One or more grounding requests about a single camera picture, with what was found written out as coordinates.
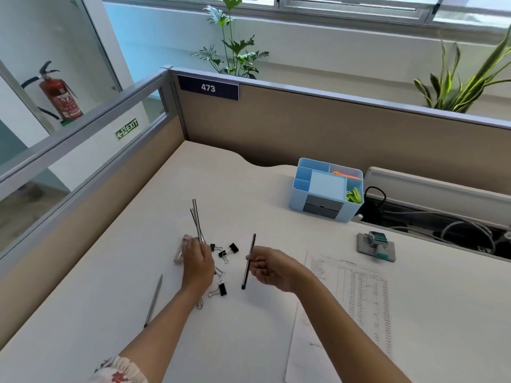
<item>hand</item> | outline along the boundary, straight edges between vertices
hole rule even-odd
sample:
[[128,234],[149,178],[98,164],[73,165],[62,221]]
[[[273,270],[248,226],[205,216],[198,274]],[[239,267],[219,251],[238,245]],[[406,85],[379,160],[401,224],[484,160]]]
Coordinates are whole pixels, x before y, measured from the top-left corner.
[[198,300],[213,282],[215,261],[211,247],[200,243],[198,238],[189,239],[183,245],[183,264],[181,289],[188,290]]
[[295,285],[310,271],[296,259],[280,250],[254,246],[250,256],[250,271],[259,282],[273,285],[283,292],[294,292]]

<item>blue desk organizer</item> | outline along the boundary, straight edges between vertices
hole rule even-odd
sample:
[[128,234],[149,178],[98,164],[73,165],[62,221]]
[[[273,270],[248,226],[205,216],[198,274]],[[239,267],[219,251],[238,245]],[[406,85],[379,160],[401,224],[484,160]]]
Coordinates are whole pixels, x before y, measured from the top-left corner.
[[[334,171],[359,179],[334,174]],[[361,204],[356,204],[346,199],[346,191],[352,191],[354,187],[363,194],[364,183],[360,170],[301,158],[298,161],[289,208],[347,223],[364,202],[362,199]]]

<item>fire extinguisher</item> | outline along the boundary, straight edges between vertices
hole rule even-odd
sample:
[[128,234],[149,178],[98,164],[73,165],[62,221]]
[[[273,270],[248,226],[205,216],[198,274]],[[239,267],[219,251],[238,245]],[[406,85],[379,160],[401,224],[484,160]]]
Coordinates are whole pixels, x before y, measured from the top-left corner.
[[78,107],[73,96],[76,96],[73,91],[69,88],[66,82],[62,79],[56,79],[50,77],[48,74],[51,72],[57,72],[59,70],[47,70],[48,66],[52,61],[48,60],[39,70],[39,76],[34,76],[29,80],[22,83],[22,88],[27,87],[30,83],[38,81],[39,79],[43,79],[41,83],[39,83],[39,87],[44,92],[44,95],[50,100],[55,110],[57,110],[60,114],[60,117],[63,121],[74,120],[83,115],[82,111]]

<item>beige partition panel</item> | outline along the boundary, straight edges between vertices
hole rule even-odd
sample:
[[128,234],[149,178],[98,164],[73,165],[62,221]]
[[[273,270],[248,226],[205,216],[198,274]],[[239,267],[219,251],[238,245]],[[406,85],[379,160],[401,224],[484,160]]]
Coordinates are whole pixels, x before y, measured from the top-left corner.
[[0,280],[0,349],[183,141],[175,117]]
[[179,89],[190,141],[258,165],[300,157],[511,194],[511,130],[261,87],[240,101]]

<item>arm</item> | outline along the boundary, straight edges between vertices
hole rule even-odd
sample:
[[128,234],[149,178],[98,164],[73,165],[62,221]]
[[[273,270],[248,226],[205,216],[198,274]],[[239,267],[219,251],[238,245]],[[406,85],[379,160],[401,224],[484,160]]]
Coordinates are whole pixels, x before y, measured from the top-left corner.
[[183,263],[181,289],[120,353],[140,368],[149,383],[162,382],[189,314],[213,282],[215,263],[207,244],[190,239],[183,248]]
[[310,270],[282,251],[254,247],[250,271],[296,294],[343,383],[410,383]]

